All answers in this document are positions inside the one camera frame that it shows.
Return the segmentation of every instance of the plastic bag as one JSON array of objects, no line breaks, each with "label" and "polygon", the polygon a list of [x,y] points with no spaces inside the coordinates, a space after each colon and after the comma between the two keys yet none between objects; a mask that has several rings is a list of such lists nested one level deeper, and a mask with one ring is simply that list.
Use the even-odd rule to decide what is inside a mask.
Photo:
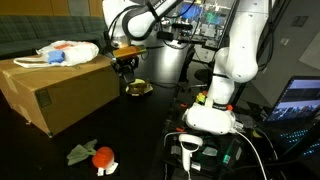
[{"label": "plastic bag", "polygon": [[13,62],[25,68],[74,66],[91,61],[98,55],[99,48],[90,42],[56,41],[36,52],[41,55],[39,58],[21,57]]}]

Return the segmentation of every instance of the white cable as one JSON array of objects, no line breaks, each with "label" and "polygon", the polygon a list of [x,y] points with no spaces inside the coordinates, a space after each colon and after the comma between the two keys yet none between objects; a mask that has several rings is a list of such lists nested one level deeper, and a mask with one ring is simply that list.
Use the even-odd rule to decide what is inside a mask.
[{"label": "white cable", "polygon": [[190,171],[187,171],[187,172],[188,172],[188,180],[191,180]]},{"label": "white cable", "polygon": [[[166,141],[167,141],[167,137],[170,136],[170,135],[175,135],[175,134],[184,134],[186,132],[172,132],[172,133],[168,133],[164,136],[164,140],[163,140],[163,147],[166,146]],[[167,176],[168,176],[168,170],[167,170],[167,164],[164,163],[164,172],[165,172],[165,175],[164,175],[164,179],[167,180]]]},{"label": "white cable", "polygon": [[264,177],[265,180],[268,180],[268,179],[267,179],[267,176],[266,176],[266,172],[264,171],[264,167],[263,167],[263,165],[262,165],[260,156],[259,156],[256,148],[253,146],[253,144],[250,142],[250,140],[249,140],[245,135],[243,135],[243,134],[240,133],[240,132],[236,132],[236,134],[239,134],[240,136],[242,136],[242,137],[243,137],[246,141],[248,141],[248,143],[251,145],[253,151],[255,152],[255,154],[256,154],[256,156],[257,156],[257,159],[258,159],[258,162],[259,162],[259,164],[260,164],[263,177]]}]

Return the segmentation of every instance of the electronic equipment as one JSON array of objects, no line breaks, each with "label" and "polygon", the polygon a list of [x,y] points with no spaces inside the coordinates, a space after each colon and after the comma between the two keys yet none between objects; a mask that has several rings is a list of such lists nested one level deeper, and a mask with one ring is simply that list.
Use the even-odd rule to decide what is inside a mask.
[{"label": "electronic equipment", "polygon": [[201,13],[202,13],[202,7],[200,5],[197,5],[197,4],[191,5],[191,3],[187,3],[187,2],[181,3],[180,14],[182,14],[181,16],[182,19],[197,21],[200,18]]},{"label": "electronic equipment", "polygon": [[199,146],[202,146],[203,140],[200,137],[193,136],[190,134],[181,134],[179,136],[179,141],[182,147],[182,164],[185,171],[190,170],[190,158],[192,153],[196,152],[199,149]]},{"label": "electronic equipment", "polygon": [[320,110],[320,77],[293,76],[265,122],[308,120]]},{"label": "electronic equipment", "polygon": [[319,120],[314,118],[319,111],[320,76],[292,76],[270,114],[258,125],[280,154],[307,156],[320,151],[320,135],[315,128]]},{"label": "electronic equipment", "polygon": [[[106,39],[110,40],[107,43],[109,49],[129,46],[130,39],[136,41],[147,39],[155,24],[181,2],[182,0],[150,0],[137,4],[132,1],[104,0],[103,12],[109,28],[106,33],[109,36]],[[259,37],[274,5],[273,0],[263,0],[255,3],[247,3],[244,0],[233,2],[238,3],[234,3],[233,7],[230,8],[234,12],[234,20],[228,23],[230,24],[229,45],[219,49],[215,54],[212,82],[205,103],[203,106],[195,103],[185,112],[186,124],[190,128],[215,135],[227,133],[242,135],[238,132],[242,128],[242,124],[236,122],[235,115],[232,113],[232,108],[229,108],[228,103],[235,89],[234,83],[248,82],[258,72],[256,55]],[[216,11],[223,7],[219,5],[218,1],[215,2],[214,6]],[[128,61],[134,59],[135,55],[133,53],[133,57],[128,58]],[[220,128],[212,126],[216,124],[220,124]],[[197,138],[188,140],[200,145]],[[259,164],[264,179],[266,179],[260,159]]]}]

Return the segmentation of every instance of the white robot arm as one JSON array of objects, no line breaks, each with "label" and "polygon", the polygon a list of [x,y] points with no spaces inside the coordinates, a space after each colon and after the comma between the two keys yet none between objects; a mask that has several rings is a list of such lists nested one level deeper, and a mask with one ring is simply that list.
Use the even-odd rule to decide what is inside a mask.
[{"label": "white robot arm", "polygon": [[227,104],[234,82],[248,82],[257,74],[258,42],[268,11],[269,0],[240,0],[230,29],[229,47],[217,52],[205,105],[195,104],[186,112],[188,126],[216,135],[237,131],[235,116],[227,110]]},{"label": "white robot arm", "polygon": [[[156,22],[182,2],[132,1],[103,1],[104,17],[112,29],[109,36],[116,48],[130,45],[123,40],[146,39]],[[257,47],[269,17],[269,4],[270,0],[240,0],[229,33],[229,47],[220,49],[215,55],[214,75],[205,105],[194,104],[185,113],[186,123],[191,128],[216,135],[236,132],[235,117],[227,110],[227,104],[234,92],[234,82],[248,82],[257,74]]]},{"label": "white robot arm", "polygon": [[115,23],[114,33],[112,34],[113,30],[109,32],[116,48],[130,45],[126,42],[128,38],[136,41],[147,39],[154,25],[182,2],[182,0],[141,1],[136,3],[130,0],[103,0],[103,13],[108,28],[113,28],[112,22],[121,14]]}]

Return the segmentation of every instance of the blue object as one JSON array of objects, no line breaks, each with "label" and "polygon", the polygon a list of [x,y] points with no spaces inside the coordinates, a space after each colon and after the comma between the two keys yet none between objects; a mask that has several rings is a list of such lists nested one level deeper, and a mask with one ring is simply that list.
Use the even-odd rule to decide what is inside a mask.
[{"label": "blue object", "polygon": [[64,61],[64,52],[62,50],[56,50],[56,51],[51,51],[48,53],[49,54],[49,59],[48,63],[61,63]]},{"label": "blue object", "polygon": [[180,9],[180,14],[185,13],[182,15],[182,18],[184,18],[184,19],[198,20],[198,18],[200,17],[200,14],[201,14],[201,10],[202,10],[202,8],[200,6],[191,5],[190,3],[183,3],[182,7]]}]

